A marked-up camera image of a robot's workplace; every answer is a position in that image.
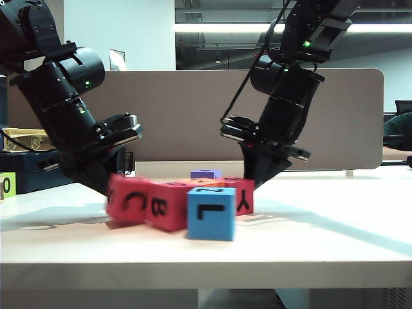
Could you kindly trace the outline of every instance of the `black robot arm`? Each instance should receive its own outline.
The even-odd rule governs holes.
[[[65,176],[106,194],[109,175],[119,171],[118,146],[140,138],[142,126],[127,113],[97,122],[80,98],[102,84],[102,61],[89,48],[61,44],[41,0],[1,1],[0,26],[0,73],[18,74],[10,84],[19,87],[59,152],[42,168],[60,166]],[[38,57],[43,63],[25,71],[23,62]]]
[[[289,157],[309,159],[310,153],[293,147],[305,125],[310,103],[325,78],[301,67],[303,62],[329,60],[333,45],[349,28],[348,19],[360,0],[297,0],[285,21],[281,46],[270,49],[274,26],[228,110],[221,118],[221,135],[237,140],[244,157],[244,177],[256,188],[291,166]],[[269,96],[258,121],[227,115],[250,78],[253,87]]]

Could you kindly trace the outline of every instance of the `toy block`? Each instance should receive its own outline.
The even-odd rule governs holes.
[[[195,184],[197,187],[224,187],[225,181],[210,178],[180,179],[179,182]]]
[[[13,172],[6,172],[0,173],[0,176],[3,178],[3,197],[4,198],[11,198],[15,196],[16,184],[15,184],[15,173]]]
[[[253,214],[255,181],[238,177],[224,177],[226,187],[236,188],[236,215]]]
[[[187,228],[191,239],[233,240],[236,189],[196,187],[188,193]]]
[[[148,204],[147,191],[151,181],[143,177],[112,174],[108,186],[106,212],[113,221],[143,223]]]
[[[156,182],[148,190],[146,223],[167,232],[187,228],[187,193],[196,184]]]
[[[191,178],[219,178],[221,170],[219,169],[196,169],[191,171]]]

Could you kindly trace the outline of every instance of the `tabletop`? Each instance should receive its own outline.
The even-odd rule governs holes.
[[[283,172],[234,241],[115,226],[80,184],[1,210],[1,284],[24,289],[412,287],[412,170]]]

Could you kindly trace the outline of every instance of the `blue block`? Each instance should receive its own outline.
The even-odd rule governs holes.
[[[233,240],[236,188],[196,187],[187,193],[191,239]]]

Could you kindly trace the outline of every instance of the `black cable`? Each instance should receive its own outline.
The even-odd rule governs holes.
[[[283,5],[282,10],[280,11],[278,17],[276,19],[274,19],[269,26],[268,31],[265,34],[265,42],[262,46],[262,49],[260,50],[259,54],[257,55],[255,61],[253,62],[252,66],[249,69],[249,72],[246,74],[245,79],[243,80],[243,82],[241,83],[238,91],[236,92],[236,94],[234,95],[232,101],[229,104],[229,107],[226,109],[226,111],[224,112],[223,116],[220,118],[220,123],[221,124],[225,124],[223,121],[226,118],[226,116],[229,114],[229,112],[231,111],[231,109],[233,108],[234,104],[236,103],[238,97],[240,96],[241,92],[243,91],[243,88],[246,86],[246,83],[248,82],[249,78],[250,78],[250,74],[252,72],[252,70],[256,67],[256,64],[259,62],[260,57],[262,57],[262,55],[265,53],[266,49],[268,48],[269,44],[270,44],[270,40],[273,36],[273,32],[275,29],[275,26],[280,22],[280,20],[282,20],[282,17],[285,14],[285,11],[289,5],[289,3],[291,2],[291,0],[287,0],[286,3]]]
[[[23,145],[22,143],[20,143],[19,141],[17,141],[16,139],[12,138],[10,135],[8,135],[6,132],[3,131],[3,129],[0,129],[0,135],[3,135],[4,138],[6,138],[7,140],[11,141],[13,144],[27,150],[30,151],[31,153],[50,153],[52,151],[55,151],[54,149],[49,149],[49,150],[35,150],[33,148],[27,147],[26,145]]]

